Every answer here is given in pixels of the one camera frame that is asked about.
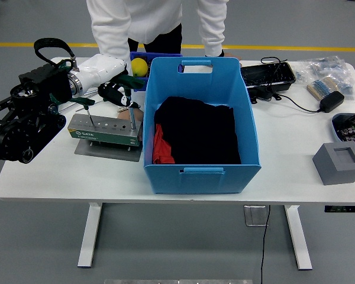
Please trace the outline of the person's right hand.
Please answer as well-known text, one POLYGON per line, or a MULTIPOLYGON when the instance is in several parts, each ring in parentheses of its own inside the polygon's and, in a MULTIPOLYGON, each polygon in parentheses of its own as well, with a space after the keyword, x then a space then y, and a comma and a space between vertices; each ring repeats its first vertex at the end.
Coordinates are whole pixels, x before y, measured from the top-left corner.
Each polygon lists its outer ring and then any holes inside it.
POLYGON ((143 120, 143 114, 144 112, 142 110, 140 110, 139 108, 119 108, 119 110, 117 111, 118 115, 117 118, 118 119, 122 119, 122 120, 130 120, 131 119, 131 114, 130 111, 133 111, 134 114, 134 119, 136 121, 142 121, 143 120))

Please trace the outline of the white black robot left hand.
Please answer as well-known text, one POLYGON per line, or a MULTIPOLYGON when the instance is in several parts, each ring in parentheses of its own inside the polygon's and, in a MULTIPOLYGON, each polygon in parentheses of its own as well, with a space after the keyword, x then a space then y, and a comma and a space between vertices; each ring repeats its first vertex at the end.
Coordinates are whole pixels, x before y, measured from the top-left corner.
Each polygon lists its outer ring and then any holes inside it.
POLYGON ((144 82, 128 74, 123 60, 96 54, 69 73, 70 88, 74 98, 97 88, 99 96, 119 107, 139 108, 131 99, 131 91, 140 89, 144 82))

